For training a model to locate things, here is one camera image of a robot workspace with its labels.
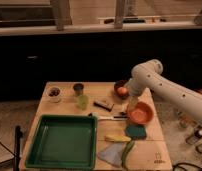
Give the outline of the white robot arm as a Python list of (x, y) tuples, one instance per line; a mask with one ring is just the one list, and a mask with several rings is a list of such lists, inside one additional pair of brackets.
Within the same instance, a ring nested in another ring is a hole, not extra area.
[(140, 96), (145, 88), (173, 103), (202, 126), (202, 94), (178, 85), (161, 76), (163, 65), (152, 59), (134, 66), (126, 83), (130, 96)]

